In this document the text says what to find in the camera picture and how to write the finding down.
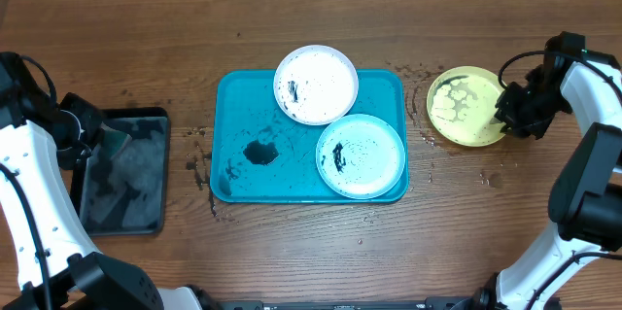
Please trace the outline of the dark green sponge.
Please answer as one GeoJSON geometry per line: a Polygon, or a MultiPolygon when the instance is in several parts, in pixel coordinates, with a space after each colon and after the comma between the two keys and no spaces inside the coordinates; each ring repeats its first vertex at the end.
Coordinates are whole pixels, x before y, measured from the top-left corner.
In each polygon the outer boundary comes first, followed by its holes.
{"type": "Polygon", "coordinates": [[[103,130],[103,138],[100,143],[100,153],[113,160],[124,150],[126,145],[132,140],[132,137],[106,124],[103,124],[101,129],[103,130]]]}

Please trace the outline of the yellow-green plate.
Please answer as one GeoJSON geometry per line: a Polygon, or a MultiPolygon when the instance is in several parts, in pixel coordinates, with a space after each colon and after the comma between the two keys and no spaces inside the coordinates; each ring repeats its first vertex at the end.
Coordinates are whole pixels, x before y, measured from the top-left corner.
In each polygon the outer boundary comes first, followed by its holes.
{"type": "Polygon", "coordinates": [[[480,67],[460,66],[443,72],[427,95],[427,114],[448,140],[467,147],[498,142],[503,124],[494,122],[502,87],[497,76],[480,67]]]}

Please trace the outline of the white plate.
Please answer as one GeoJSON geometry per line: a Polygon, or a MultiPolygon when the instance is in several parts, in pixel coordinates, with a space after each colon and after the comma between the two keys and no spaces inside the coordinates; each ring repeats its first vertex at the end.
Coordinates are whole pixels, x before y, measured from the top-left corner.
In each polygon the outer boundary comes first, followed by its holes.
{"type": "Polygon", "coordinates": [[[345,116],[358,96],[359,76],[342,52],[308,45],[290,52],[273,79],[277,105],[292,120],[325,125],[345,116]]]}

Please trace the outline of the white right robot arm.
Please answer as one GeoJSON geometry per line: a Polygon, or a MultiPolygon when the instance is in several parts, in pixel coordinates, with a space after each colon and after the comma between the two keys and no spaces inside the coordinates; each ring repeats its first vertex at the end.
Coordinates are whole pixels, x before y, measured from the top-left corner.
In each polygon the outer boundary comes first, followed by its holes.
{"type": "Polygon", "coordinates": [[[583,267],[621,258],[621,188],[610,180],[621,170],[621,65],[568,31],[539,55],[525,86],[502,87],[494,120],[504,133],[539,139],[564,112],[575,116],[582,140],[550,191],[545,230],[455,309],[558,309],[556,292],[583,267]]]}

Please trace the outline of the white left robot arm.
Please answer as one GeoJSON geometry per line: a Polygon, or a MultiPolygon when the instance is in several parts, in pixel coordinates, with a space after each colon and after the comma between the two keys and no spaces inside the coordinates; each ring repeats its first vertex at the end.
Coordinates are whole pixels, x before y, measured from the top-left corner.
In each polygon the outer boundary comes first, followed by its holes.
{"type": "Polygon", "coordinates": [[[1,208],[17,256],[14,309],[215,309],[194,285],[161,289],[103,254],[93,233],[162,228],[170,122],[159,108],[100,110],[39,85],[1,55],[1,208]]]}

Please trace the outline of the black water tray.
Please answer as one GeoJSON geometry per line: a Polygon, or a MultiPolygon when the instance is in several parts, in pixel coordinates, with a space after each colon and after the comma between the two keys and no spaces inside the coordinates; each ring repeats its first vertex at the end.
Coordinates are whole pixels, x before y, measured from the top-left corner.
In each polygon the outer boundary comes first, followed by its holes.
{"type": "Polygon", "coordinates": [[[113,160],[100,146],[73,171],[70,197],[90,236],[158,234],[164,225],[170,119],[160,107],[109,109],[106,124],[132,137],[113,160]]]}

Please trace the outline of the blue plastic tray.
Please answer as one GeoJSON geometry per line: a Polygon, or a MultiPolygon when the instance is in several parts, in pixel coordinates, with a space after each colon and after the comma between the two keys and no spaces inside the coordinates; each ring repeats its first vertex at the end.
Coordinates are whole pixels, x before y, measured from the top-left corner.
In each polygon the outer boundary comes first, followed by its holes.
{"type": "MultiPolygon", "coordinates": [[[[210,189],[229,203],[393,203],[409,186],[407,165],[387,193],[368,200],[340,195],[321,178],[316,146],[326,126],[290,119],[273,93],[274,70],[238,70],[219,85],[214,116],[210,189]]],[[[360,69],[351,114],[377,117],[397,131],[407,151],[404,90],[388,70],[360,69]]]]}

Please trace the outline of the light blue plate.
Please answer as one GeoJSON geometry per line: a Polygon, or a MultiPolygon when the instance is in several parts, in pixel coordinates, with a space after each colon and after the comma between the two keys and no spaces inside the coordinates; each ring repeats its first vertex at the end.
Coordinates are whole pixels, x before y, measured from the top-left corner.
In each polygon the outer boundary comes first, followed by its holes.
{"type": "Polygon", "coordinates": [[[346,198],[370,200],[397,185],[406,167],[406,149],[387,122],[355,114],[323,131],[315,160],[320,177],[331,190],[346,198]]]}

